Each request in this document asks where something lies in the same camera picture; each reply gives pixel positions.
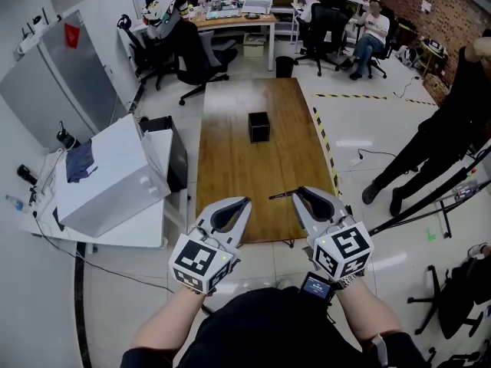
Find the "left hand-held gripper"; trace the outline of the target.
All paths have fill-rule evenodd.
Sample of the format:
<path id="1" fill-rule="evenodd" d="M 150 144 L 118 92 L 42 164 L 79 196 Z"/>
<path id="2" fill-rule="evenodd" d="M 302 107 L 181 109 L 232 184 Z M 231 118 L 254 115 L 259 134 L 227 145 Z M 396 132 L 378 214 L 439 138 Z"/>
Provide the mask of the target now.
<path id="1" fill-rule="evenodd" d="M 169 260 L 170 275 L 199 294 L 210 294 L 241 261 L 239 243 L 252 213 L 249 197 L 229 197 L 204 208 L 182 234 Z"/>

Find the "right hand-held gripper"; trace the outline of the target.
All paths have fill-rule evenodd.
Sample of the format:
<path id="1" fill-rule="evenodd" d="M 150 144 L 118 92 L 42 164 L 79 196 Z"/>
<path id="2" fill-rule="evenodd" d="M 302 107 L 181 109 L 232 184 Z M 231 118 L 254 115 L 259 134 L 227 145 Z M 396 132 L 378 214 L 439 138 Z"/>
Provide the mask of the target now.
<path id="1" fill-rule="evenodd" d="M 335 195 L 310 186 L 300 186 L 292 201 L 301 227 L 313 232 L 307 237 L 311 261 L 332 282 L 363 271 L 374 244 L 363 222 L 356 222 Z M 336 225 L 329 225 L 340 219 Z"/>

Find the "black square pen holder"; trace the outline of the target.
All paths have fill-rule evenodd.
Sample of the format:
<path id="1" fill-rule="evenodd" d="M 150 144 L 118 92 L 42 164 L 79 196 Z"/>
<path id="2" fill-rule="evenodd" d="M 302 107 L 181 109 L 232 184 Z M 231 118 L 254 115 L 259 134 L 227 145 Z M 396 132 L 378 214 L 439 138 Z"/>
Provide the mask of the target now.
<path id="1" fill-rule="evenodd" d="M 269 141 L 270 122 L 266 112 L 255 112 L 248 115 L 249 139 L 251 143 Z"/>

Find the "silver metal wristwatch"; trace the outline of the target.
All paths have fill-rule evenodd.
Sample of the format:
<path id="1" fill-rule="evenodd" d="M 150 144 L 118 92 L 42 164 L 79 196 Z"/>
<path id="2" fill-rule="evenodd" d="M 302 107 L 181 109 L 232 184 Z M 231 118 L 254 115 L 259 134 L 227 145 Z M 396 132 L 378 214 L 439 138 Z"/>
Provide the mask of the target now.
<path id="1" fill-rule="evenodd" d="M 365 275 L 365 271 L 359 271 L 354 274 L 350 274 L 339 281 L 332 282 L 331 287 L 335 291 L 344 290 L 352 285 L 358 278 L 362 278 Z"/>

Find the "white desk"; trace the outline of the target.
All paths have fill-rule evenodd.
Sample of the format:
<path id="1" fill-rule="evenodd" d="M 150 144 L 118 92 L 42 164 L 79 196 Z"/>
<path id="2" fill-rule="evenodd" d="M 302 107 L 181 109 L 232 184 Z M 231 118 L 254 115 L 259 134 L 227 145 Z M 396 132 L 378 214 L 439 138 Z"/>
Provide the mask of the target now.
<path id="1" fill-rule="evenodd" d="M 167 177 L 173 132 L 172 130 L 161 130 L 148 134 L 156 147 L 157 155 L 166 171 Z M 179 227 L 184 226 L 186 223 L 185 217 L 168 202 L 168 196 L 98 238 L 83 235 L 63 226 L 58 221 L 55 193 L 51 198 L 43 199 L 39 207 L 25 214 L 22 218 L 21 226 L 24 231 L 33 235 L 70 242 L 136 248 L 160 248 L 166 245 L 166 237 L 163 230 L 167 220 Z"/>

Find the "person's black shirt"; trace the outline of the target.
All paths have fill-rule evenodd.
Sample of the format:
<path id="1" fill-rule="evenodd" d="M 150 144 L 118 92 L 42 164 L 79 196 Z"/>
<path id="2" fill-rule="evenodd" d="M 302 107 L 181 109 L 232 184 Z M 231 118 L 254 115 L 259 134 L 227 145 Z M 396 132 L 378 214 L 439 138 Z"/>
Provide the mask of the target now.
<path id="1" fill-rule="evenodd" d="M 249 291 L 207 317 L 177 368 L 427 368 L 404 332 L 359 351 L 296 287 Z"/>

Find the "black waste bin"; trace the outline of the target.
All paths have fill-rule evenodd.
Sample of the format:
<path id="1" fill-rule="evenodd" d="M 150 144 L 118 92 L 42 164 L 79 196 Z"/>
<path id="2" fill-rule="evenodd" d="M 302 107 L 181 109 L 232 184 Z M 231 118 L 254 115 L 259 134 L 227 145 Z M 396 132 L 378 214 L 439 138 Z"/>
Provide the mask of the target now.
<path id="1" fill-rule="evenodd" d="M 275 76 L 277 78 L 291 78 L 295 59 L 288 56 L 278 56 L 275 59 Z"/>

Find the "circuit board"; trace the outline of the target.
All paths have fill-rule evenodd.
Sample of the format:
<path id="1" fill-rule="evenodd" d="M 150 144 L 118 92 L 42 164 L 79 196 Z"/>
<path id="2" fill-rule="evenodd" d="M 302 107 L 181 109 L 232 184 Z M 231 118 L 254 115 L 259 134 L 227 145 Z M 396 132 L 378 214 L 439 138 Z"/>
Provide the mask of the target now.
<path id="1" fill-rule="evenodd" d="M 474 180 L 468 182 L 462 182 L 452 190 L 453 199 L 455 202 L 461 202 L 464 199 L 468 199 L 474 196 L 479 191 L 479 184 Z"/>

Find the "dark blue cloth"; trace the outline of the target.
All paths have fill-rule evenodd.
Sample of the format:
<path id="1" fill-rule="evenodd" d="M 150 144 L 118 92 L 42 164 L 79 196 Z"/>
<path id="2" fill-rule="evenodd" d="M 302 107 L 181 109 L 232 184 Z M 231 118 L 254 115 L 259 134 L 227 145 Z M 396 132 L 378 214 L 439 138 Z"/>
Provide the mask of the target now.
<path id="1" fill-rule="evenodd" d="M 95 172 L 98 166 L 94 161 L 92 140 L 70 149 L 66 156 L 65 165 L 68 183 L 79 183 Z"/>

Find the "black office chair with jacket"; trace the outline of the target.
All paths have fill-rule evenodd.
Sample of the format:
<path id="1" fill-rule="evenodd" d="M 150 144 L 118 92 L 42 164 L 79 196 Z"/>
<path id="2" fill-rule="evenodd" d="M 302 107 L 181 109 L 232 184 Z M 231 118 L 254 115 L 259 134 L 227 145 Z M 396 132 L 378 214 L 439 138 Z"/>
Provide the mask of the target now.
<path id="1" fill-rule="evenodd" d="M 229 64 L 238 56 L 238 50 L 234 45 L 223 51 L 214 49 L 213 35 L 214 31 L 199 32 L 191 21 L 180 20 L 168 37 L 177 79 L 195 86 L 180 97 L 180 106 L 185 105 L 186 99 L 203 93 L 208 83 L 229 80 Z"/>

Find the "brown cardboard box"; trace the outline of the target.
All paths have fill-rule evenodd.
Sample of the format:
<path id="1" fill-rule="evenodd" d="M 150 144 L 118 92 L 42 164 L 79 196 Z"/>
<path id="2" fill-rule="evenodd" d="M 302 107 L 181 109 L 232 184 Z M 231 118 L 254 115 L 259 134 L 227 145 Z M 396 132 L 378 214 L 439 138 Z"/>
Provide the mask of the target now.
<path id="1" fill-rule="evenodd" d="M 426 74 L 424 76 L 423 87 L 431 97 L 445 97 L 450 92 L 445 83 L 434 74 Z"/>

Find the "black bottle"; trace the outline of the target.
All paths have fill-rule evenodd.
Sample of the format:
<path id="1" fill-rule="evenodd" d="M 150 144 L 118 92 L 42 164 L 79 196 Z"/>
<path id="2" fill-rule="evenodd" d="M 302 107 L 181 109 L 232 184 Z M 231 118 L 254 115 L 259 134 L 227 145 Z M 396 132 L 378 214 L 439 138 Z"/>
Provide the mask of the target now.
<path id="1" fill-rule="evenodd" d="M 77 148 L 81 145 L 81 143 L 72 136 L 66 129 L 64 128 L 64 124 L 62 121 L 59 122 L 60 130 L 57 133 L 57 140 L 63 145 L 63 147 L 69 151 L 73 148 Z"/>

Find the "white keyboard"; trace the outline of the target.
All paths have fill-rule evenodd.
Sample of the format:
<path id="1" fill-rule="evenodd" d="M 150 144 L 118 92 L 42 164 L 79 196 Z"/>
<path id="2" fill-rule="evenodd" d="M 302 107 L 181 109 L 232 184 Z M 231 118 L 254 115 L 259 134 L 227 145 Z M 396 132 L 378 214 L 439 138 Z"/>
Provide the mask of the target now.
<path id="1" fill-rule="evenodd" d="M 206 20 L 219 20 L 224 18 L 237 18 L 241 16 L 241 11 L 238 9 L 209 11 L 206 13 Z"/>

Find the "clear plastic water bottle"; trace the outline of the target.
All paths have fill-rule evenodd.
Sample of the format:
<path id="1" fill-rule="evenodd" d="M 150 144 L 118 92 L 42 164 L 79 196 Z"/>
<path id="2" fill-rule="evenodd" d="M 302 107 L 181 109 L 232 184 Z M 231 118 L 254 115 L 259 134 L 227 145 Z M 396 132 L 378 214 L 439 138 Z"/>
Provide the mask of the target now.
<path id="1" fill-rule="evenodd" d="M 26 205 L 22 200 L 12 196 L 6 195 L 5 199 L 19 212 L 28 213 L 28 205 Z"/>

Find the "white router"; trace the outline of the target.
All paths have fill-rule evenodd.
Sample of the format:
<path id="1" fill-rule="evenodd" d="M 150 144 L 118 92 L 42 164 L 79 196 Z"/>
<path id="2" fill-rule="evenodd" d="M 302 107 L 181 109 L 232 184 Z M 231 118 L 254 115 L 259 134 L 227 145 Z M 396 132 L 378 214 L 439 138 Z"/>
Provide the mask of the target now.
<path id="1" fill-rule="evenodd" d="M 36 34 L 29 35 L 24 39 L 19 46 L 15 49 L 15 53 L 18 55 L 27 54 L 33 47 L 35 47 L 39 42 L 39 36 Z"/>

